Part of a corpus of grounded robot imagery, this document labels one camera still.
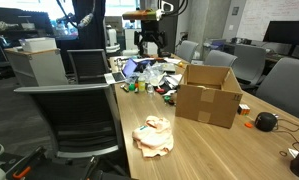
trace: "open cardboard box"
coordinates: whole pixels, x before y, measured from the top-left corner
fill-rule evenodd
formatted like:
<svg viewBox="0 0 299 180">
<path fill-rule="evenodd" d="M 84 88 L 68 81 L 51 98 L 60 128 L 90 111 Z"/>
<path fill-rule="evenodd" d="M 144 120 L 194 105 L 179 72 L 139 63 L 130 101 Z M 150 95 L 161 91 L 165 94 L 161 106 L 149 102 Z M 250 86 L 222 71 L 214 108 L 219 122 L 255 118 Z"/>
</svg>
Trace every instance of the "open cardboard box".
<svg viewBox="0 0 299 180">
<path fill-rule="evenodd" d="M 188 65 L 179 85 L 176 116 L 231 128 L 242 98 L 231 68 Z"/>
</svg>

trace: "box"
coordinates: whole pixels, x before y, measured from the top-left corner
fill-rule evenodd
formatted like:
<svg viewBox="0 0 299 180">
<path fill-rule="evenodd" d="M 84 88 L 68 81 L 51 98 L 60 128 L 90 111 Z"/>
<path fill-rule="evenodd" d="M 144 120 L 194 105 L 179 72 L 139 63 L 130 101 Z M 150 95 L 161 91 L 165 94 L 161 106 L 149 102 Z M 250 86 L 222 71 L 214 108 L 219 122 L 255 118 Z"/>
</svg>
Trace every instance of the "box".
<svg viewBox="0 0 299 180">
<path fill-rule="evenodd" d="M 19 40 L 24 51 L 39 52 L 46 50 L 57 49 L 56 41 L 54 38 L 31 38 Z"/>
<path fill-rule="evenodd" d="M 179 85 L 176 116 L 231 128 L 242 98 L 231 68 L 188 65 Z"/>
</svg>

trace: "whiteboard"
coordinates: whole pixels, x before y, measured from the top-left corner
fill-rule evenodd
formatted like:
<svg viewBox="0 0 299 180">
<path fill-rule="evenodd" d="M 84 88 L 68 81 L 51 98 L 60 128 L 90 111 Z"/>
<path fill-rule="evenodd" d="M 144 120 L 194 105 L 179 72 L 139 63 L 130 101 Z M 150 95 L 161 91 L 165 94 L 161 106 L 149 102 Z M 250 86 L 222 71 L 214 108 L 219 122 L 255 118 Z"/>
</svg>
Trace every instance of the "whiteboard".
<svg viewBox="0 0 299 180">
<path fill-rule="evenodd" d="M 247 0 L 237 37 L 262 41 L 270 21 L 299 21 L 299 0 Z"/>
</svg>

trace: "office chair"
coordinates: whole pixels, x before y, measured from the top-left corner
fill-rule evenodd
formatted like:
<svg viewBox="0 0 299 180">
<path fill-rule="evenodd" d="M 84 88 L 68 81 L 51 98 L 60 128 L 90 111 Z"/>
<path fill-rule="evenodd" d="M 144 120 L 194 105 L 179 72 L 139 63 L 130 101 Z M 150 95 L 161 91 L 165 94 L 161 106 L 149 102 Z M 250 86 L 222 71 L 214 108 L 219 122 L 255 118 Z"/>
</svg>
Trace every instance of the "office chair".
<svg viewBox="0 0 299 180">
<path fill-rule="evenodd" d="M 23 87 L 14 91 L 33 100 L 49 129 L 56 157 L 100 156 L 122 148 L 120 117 L 110 85 Z"/>
<path fill-rule="evenodd" d="M 103 49 L 67 50 L 78 84 L 105 83 L 109 72 Z"/>
<path fill-rule="evenodd" d="M 256 96 L 299 118 L 299 60 L 280 59 Z"/>
<path fill-rule="evenodd" d="M 183 41 L 177 51 L 177 56 L 181 59 L 188 61 L 191 63 L 193 55 L 197 49 L 198 43 L 192 41 Z"/>
<path fill-rule="evenodd" d="M 231 67 L 237 56 L 218 50 L 211 50 L 203 65 Z"/>
<path fill-rule="evenodd" d="M 257 46 L 237 44 L 234 55 L 238 58 L 232 69 L 240 83 L 255 86 L 260 81 L 266 62 L 266 49 Z"/>
</svg>

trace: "mesh chair back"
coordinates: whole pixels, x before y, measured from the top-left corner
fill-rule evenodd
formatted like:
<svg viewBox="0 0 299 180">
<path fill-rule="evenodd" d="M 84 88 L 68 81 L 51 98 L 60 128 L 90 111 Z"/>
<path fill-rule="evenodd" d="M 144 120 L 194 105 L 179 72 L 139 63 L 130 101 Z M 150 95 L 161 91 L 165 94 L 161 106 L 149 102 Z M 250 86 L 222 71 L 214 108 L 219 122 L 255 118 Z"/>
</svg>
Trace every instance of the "mesh chair back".
<svg viewBox="0 0 299 180">
<path fill-rule="evenodd" d="M 56 156 L 102 155 L 121 146 L 119 113 L 107 84 L 19 88 L 30 95 L 49 127 Z"/>
<path fill-rule="evenodd" d="M 256 96 L 299 118 L 299 60 L 280 59 Z"/>
<path fill-rule="evenodd" d="M 192 41 L 183 41 L 178 49 L 177 56 L 191 63 L 197 46 L 198 43 Z"/>
<path fill-rule="evenodd" d="M 212 50 L 209 52 L 204 65 L 231 67 L 237 56 L 225 52 Z"/>
<path fill-rule="evenodd" d="M 68 50 L 78 84 L 104 83 L 109 72 L 103 49 Z"/>
<path fill-rule="evenodd" d="M 256 85 L 259 81 L 266 62 L 266 50 L 262 47 L 237 44 L 232 69 L 238 79 L 249 81 Z"/>
</svg>

